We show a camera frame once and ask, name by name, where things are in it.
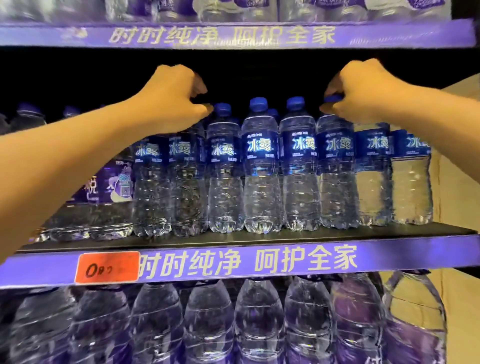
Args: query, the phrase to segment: blue bottle cap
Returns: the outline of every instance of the blue bottle cap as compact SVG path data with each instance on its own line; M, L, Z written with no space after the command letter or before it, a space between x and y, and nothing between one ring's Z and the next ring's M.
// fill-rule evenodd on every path
M20 114L22 112L32 113L32 114L42 114L42 111L35 105L29 104L28 102L21 102L18 105L17 112Z
M302 96L291 97L287 100L287 109L289 111L302 110L305 107L305 99Z
M278 119L280 119L280 115L278 114L278 111L276 109L268 109L267 114L273 117L276 122L278 122Z
M65 110L63 110L64 118L71 118L72 116L77 116L80 114L80 110L74 106L65 106Z
M214 108L215 113L220 117L228 117L232 114L232 106L230 106L230 104L220 102L215 104Z
M332 94L332 95L329 95L329 96L325 96L324 97L324 102L336 103L336 102L342 101L344 97L345 97L345 95L343 95L343 94Z
M268 102L264 97L254 97L250 100L250 110L253 112L263 112L267 111Z

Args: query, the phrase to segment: orange price tag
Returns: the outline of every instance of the orange price tag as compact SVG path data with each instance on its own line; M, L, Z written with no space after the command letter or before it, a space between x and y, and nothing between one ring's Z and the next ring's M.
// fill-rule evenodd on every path
M78 258L75 283L124 283L138 280L140 252L83 253Z

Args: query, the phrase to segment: shelf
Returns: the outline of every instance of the shelf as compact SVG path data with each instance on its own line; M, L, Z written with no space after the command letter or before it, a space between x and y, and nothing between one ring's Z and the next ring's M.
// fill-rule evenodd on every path
M136 264L138 280L115 278L113 282L157 282L467 267L480 265L480 236L472 230L433 223L345 231L282 230L268 235L206 233L154 241L129 237L109 242L44 242L23 247L0 266L0 289L106 283L102 277L95 282L75 278L77 265L85 268L85 261L79 264L80 256L91 258L88 253L93 252L133 252L127 254L131 263L124 259L121 269Z
M154 49L469 48L471 19L423 24L0 26L0 46Z

